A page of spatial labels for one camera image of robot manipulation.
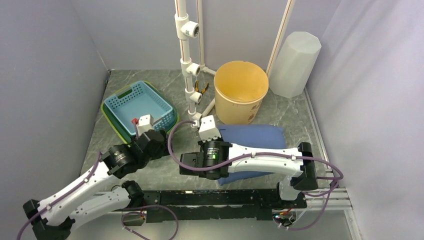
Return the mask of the white octagonal plastic container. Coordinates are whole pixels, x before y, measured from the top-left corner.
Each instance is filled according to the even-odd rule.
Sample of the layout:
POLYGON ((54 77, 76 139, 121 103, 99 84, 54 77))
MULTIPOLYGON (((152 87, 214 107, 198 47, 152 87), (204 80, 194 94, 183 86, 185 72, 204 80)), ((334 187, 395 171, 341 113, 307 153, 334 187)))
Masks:
POLYGON ((269 76, 269 88, 278 96, 300 95, 316 63, 321 42, 306 31, 294 31, 285 39, 269 76))

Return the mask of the cream yellow outer bucket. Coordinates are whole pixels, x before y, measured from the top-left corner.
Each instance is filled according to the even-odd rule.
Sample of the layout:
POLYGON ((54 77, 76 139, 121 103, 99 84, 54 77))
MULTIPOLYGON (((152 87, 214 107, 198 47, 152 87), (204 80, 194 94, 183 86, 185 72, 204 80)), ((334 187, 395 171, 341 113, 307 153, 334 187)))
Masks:
POLYGON ((215 73, 215 112, 226 125, 250 124, 269 90, 269 79, 258 65, 234 60, 215 73))

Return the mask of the yellow handled pliers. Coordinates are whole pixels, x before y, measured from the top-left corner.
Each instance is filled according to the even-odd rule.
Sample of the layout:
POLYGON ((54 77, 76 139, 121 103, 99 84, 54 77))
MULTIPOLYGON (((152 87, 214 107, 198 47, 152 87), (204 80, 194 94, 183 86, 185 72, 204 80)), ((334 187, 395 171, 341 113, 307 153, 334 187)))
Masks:
POLYGON ((200 84, 200 81, 196 80, 194 83, 194 90, 203 95, 209 89, 209 83, 206 82, 203 88, 201 88, 199 84, 200 84))

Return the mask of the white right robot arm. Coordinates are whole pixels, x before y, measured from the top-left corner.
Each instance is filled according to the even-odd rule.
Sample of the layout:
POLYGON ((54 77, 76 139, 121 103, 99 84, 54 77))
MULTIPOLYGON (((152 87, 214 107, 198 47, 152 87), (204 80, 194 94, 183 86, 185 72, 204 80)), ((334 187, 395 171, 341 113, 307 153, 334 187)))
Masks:
POLYGON ((289 207, 300 192, 318 188, 315 164, 299 147, 255 148, 218 140, 199 145, 198 152, 180 156, 180 175, 218 180, 244 172, 282 174, 284 179, 277 184, 275 194, 276 203, 282 208, 289 207))

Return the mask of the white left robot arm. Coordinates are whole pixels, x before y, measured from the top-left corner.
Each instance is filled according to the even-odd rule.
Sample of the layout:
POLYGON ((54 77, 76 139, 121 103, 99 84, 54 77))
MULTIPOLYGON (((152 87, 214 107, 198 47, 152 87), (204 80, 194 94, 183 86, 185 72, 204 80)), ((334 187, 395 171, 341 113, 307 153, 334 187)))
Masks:
POLYGON ((106 195, 94 195, 108 185, 167 156, 165 130, 147 130, 129 144, 113 145, 99 153, 94 165, 62 190, 43 200, 30 199, 22 207, 27 221, 17 234, 31 226, 38 240, 65 240, 85 223, 114 210, 137 210, 145 204, 144 193, 134 180, 127 180, 106 195))

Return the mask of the black base bar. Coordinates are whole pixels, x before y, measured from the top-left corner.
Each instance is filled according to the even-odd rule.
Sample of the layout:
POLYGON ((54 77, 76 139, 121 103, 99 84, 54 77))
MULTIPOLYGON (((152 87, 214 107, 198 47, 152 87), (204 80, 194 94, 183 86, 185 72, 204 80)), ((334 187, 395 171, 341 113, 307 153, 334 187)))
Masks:
POLYGON ((277 211, 305 209, 305 195, 282 200, 277 189, 144 190, 126 210, 146 211, 147 223, 163 221, 256 219, 271 220, 277 211))

